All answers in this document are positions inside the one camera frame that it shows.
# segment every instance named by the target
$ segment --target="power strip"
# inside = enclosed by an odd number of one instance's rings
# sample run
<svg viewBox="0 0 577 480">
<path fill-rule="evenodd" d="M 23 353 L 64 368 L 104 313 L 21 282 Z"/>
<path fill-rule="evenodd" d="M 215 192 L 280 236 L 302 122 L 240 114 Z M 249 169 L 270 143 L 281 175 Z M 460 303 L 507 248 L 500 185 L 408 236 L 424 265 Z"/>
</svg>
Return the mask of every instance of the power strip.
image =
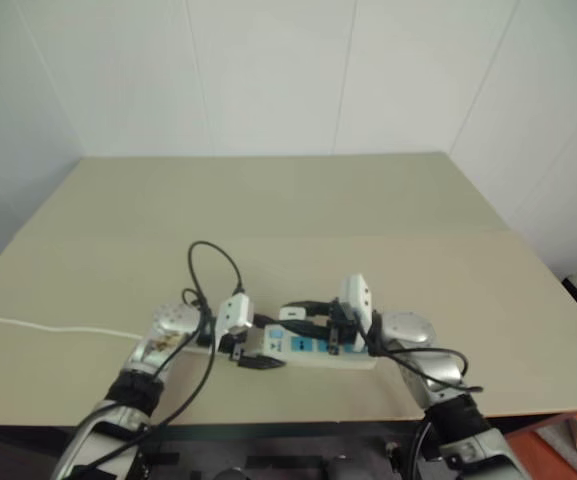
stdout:
<svg viewBox="0 0 577 480">
<path fill-rule="evenodd" d="M 339 355 L 328 353 L 328 342 L 301 337 L 280 325 L 270 325 L 264 329 L 263 355 L 302 367 L 342 368 L 369 370 L 377 363 L 364 348 L 353 351 L 353 344 L 340 345 Z"/>
</svg>

